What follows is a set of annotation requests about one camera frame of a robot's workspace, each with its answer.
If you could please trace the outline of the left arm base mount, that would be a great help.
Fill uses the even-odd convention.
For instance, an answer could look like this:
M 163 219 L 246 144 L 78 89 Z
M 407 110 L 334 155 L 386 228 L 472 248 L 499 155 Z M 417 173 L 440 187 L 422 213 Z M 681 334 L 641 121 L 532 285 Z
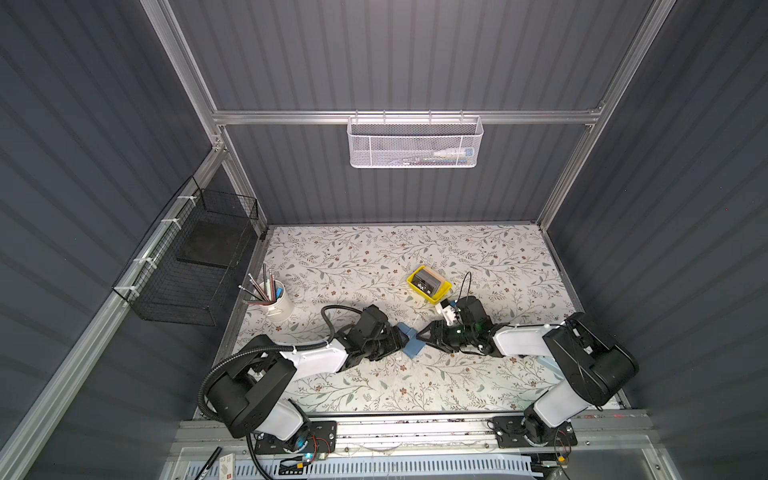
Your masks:
M 259 455 L 330 454 L 336 448 L 337 430 L 335 421 L 310 421 L 288 440 L 258 433 L 255 452 Z

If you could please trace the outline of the blue leather card holder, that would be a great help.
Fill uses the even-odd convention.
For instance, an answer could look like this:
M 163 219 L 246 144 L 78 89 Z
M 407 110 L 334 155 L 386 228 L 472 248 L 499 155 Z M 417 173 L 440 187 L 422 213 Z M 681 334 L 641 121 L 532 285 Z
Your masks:
M 403 353 L 410 359 L 415 359 L 426 346 L 424 341 L 418 339 L 419 331 L 402 322 L 398 323 L 397 327 L 407 337 Z

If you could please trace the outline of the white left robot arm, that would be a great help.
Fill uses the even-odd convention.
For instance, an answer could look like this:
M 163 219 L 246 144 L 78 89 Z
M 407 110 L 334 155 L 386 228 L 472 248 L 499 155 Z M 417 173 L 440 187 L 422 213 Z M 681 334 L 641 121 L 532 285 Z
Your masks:
M 224 424 L 235 439 L 253 441 L 263 434 L 289 452 L 302 451 L 311 421 L 295 401 L 284 397 L 287 388 L 297 380 L 350 370 L 364 360 L 383 360 L 409 342 L 375 305 L 326 305 L 320 315 L 329 328 L 325 339 L 288 345 L 259 335 L 219 361 L 199 387 L 198 410 Z

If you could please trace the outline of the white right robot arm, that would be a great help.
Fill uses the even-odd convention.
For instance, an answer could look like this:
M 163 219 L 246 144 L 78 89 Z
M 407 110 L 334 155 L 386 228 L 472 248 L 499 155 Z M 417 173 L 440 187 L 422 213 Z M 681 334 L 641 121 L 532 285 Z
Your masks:
M 602 407 L 639 372 L 635 358 L 586 313 L 557 325 L 495 323 L 474 296 L 437 305 L 442 317 L 416 338 L 444 353 L 494 358 L 550 357 L 563 380 L 537 398 L 511 431 L 534 447 L 557 441 L 569 420 Z

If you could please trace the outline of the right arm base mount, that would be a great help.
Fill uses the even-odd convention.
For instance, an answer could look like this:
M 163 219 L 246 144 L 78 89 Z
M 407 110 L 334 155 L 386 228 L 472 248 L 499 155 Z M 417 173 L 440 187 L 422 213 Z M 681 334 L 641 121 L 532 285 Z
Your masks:
M 564 448 L 569 452 L 578 444 L 569 422 L 549 427 L 529 416 L 494 416 L 486 422 L 500 448 Z

